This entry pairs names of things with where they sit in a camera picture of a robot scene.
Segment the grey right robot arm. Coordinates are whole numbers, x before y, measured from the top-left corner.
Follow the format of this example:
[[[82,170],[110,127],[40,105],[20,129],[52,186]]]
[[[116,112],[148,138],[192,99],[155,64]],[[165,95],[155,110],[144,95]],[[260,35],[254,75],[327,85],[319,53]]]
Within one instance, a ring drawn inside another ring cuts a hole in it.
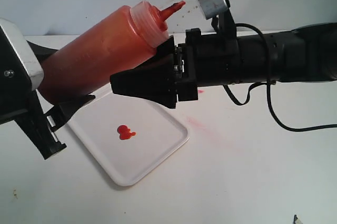
[[[113,93],[174,109],[178,101],[197,100],[200,87],[336,80],[336,23],[238,36],[229,0],[197,2],[214,33],[188,29],[181,44],[170,37],[151,59],[112,75]]]

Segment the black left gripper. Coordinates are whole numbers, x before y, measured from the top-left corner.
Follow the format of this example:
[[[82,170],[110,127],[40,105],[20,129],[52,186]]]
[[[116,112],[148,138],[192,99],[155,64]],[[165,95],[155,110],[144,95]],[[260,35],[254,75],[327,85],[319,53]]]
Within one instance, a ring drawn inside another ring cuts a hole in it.
[[[35,55],[35,59],[30,57],[26,60],[27,63],[37,61],[41,64],[58,51],[58,49],[44,47],[28,40],[27,43]],[[67,124],[79,109],[95,98],[95,95],[81,96],[59,103],[44,114],[37,91],[23,98],[1,95],[1,124],[16,122],[43,158],[48,159],[66,148],[66,144],[58,141],[52,132],[56,132]]]

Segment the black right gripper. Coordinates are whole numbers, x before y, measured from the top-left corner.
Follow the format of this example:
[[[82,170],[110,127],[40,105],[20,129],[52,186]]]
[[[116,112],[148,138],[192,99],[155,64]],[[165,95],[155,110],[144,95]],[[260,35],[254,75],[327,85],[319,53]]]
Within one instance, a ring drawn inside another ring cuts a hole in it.
[[[172,64],[151,65],[175,52],[171,35],[142,67],[111,75],[112,92],[174,109],[177,98],[179,101],[197,100],[198,87],[223,84],[230,60],[239,53],[236,24],[230,9],[210,20],[213,34],[203,35],[199,28],[185,31],[185,42],[179,44],[177,52],[181,75],[176,80],[176,88]]]

